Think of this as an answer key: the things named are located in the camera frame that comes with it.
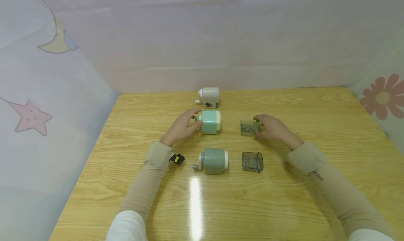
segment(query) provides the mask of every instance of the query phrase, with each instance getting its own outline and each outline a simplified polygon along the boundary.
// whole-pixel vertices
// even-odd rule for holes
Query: black clip
[[[181,154],[174,154],[170,158],[170,161],[176,163],[179,166],[181,166],[181,164],[184,162],[184,160],[185,160],[185,158]]]

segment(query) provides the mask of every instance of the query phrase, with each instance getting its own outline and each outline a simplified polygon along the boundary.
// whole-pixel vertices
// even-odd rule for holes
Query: hand
[[[279,140],[284,143],[290,150],[295,150],[304,141],[279,119],[267,114],[256,115],[253,119],[261,122],[264,130],[255,135],[255,139]]]
[[[202,121],[197,121],[189,126],[189,120],[195,118],[195,114],[199,112],[201,112],[200,108],[193,108],[179,115],[170,129],[161,137],[160,142],[172,147],[178,140],[189,137],[202,125]]]

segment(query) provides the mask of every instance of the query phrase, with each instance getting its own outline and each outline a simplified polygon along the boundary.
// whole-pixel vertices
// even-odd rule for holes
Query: star decal
[[[26,105],[19,105],[12,102],[9,102],[9,105],[21,116],[15,132],[35,129],[43,136],[46,136],[45,123],[52,118],[50,114],[41,111],[31,100],[27,100]]]

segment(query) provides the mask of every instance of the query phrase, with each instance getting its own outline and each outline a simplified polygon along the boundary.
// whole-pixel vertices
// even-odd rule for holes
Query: white pencil sharpener
[[[195,100],[196,104],[202,103],[204,108],[217,108],[219,102],[218,87],[204,87],[198,91],[199,100]]]

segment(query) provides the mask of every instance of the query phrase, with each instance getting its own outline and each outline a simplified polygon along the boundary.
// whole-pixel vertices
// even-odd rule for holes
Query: flower decal
[[[384,77],[379,77],[370,89],[363,91],[364,97],[359,102],[369,114],[376,113],[380,120],[388,116],[388,109],[397,118],[404,118],[404,80],[398,82],[398,74],[392,74],[386,82]]]

